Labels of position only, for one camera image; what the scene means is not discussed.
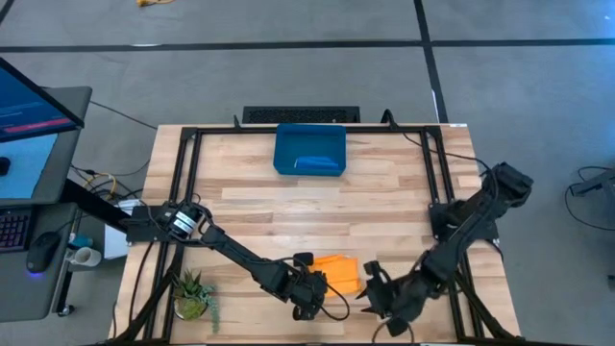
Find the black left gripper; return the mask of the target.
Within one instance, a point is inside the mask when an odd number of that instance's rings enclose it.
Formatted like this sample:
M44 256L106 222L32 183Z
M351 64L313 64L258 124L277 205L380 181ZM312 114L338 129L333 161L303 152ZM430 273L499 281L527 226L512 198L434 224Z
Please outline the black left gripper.
M289 299L295 305L292 311L295 321L315 318L324 303L327 285L326 274L322 271L302 272L291 277Z

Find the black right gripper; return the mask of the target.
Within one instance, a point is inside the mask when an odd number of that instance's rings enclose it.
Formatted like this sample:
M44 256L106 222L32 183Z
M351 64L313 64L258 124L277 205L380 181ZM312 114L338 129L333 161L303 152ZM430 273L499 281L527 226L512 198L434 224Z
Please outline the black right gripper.
M430 291L431 284L421 273L411 273L388 283L374 277L356 300L368 297L370 307L361 312L388 318L386 328L395 337L403 334L409 323L421 314Z

